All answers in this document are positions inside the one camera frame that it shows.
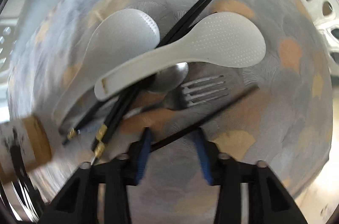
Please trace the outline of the wooden utensil holder cup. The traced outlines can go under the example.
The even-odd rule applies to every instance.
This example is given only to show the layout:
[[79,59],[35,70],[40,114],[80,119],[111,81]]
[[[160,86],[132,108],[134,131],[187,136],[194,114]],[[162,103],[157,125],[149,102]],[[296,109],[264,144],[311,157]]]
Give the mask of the wooden utensil holder cup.
[[18,145],[27,171],[34,170],[52,158],[51,147],[40,120],[28,116],[1,123],[1,182],[14,180],[15,171],[10,147]]

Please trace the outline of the black chopstick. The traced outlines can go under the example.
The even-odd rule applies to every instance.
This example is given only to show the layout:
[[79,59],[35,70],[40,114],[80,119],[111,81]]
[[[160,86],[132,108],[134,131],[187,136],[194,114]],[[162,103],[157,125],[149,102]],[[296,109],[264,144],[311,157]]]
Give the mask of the black chopstick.
[[183,33],[186,32],[187,30],[188,30],[188,29],[186,29],[185,31],[183,31],[182,33],[180,33],[179,36],[175,37],[175,40],[178,40],[180,36],[183,36]]
[[113,136],[113,133],[117,130],[124,115],[128,112],[132,103],[139,95],[139,92],[149,86],[153,82],[154,77],[155,75],[151,75],[121,91],[118,101],[115,103],[103,124],[98,129],[96,137],[92,143],[91,150],[94,152],[94,157],[91,160],[91,165],[94,165],[102,156],[108,142]]
[[220,115],[223,111],[233,107],[234,105],[238,104],[241,102],[243,99],[247,98],[251,94],[255,93],[258,91],[260,88],[257,85],[252,85],[250,88],[248,88],[246,91],[243,91],[241,94],[238,96],[234,97],[234,99],[230,100],[229,102],[225,103],[223,106],[219,107],[218,109],[212,111],[208,115],[206,115],[204,118],[200,118],[197,122],[189,125],[188,127],[185,127],[181,131],[178,131],[177,133],[174,133],[170,135],[169,137],[166,137],[162,139],[159,142],[156,142],[155,144],[151,145],[150,152],[154,152],[156,150],[159,150],[160,148],[163,148],[167,145],[169,145],[172,142],[177,141],[178,139],[184,137],[185,135],[193,132],[194,130],[198,129],[205,123],[208,123],[212,119],[216,118],[218,115]]
[[[166,44],[170,44],[175,41],[175,37],[179,36],[180,33],[189,28],[192,22],[201,14],[201,12],[211,3],[212,0],[198,0],[179,21],[169,30],[169,32],[165,35],[164,38],[160,41],[160,43],[156,46],[159,48],[161,46],[165,46]],[[79,123],[72,128],[67,136],[64,138],[62,145],[67,145],[72,138],[79,134],[81,128],[87,125],[92,119],[95,113],[101,109],[107,102],[112,100],[113,97],[109,97],[103,101],[97,101],[92,107],[90,107],[89,111],[85,114],[85,116],[79,121]]]

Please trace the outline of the silver metal fork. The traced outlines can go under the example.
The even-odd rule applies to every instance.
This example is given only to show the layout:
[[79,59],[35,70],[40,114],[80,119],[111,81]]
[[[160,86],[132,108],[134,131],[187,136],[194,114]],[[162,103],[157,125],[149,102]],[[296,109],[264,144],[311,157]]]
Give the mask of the silver metal fork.
[[223,75],[199,78],[170,91],[162,100],[161,107],[179,111],[228,95],[228,92]]

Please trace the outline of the white rice paddle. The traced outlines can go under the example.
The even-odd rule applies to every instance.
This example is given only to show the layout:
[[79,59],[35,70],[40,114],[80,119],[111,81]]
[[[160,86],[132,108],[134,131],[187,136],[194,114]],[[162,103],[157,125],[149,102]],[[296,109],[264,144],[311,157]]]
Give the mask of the white rice paddle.
[[79,71],[55,106],[52,119],[56,125],[62,124],[77,100],[101,76],[159,42],[158,25],[141,10],[127,8],[107,17],[93,32]]
[[202,19],[179,40],[110,70],[97,80],[94,93],[103,101],[138,79],[181,62],[247,68],[261,62],[265,54],[264,36],[253,22],[234,12],[219,12]]

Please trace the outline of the silver metal spoon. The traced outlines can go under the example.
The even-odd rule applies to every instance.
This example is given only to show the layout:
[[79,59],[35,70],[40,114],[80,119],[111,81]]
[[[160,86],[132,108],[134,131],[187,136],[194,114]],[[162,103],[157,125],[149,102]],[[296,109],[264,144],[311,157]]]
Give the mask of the silver metal spoon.
[[180,86],[187,77],[188,73],[189,65],[186,62],[178,63],[156,73],[155,79],[147,88],[147,91],[151,94],[165,94],[165,97],[161,101],[152,105],[130,110],[124,116],[124,119],[159,108],[166,108],[170,110],[183,109],[183,95],[181,93]]

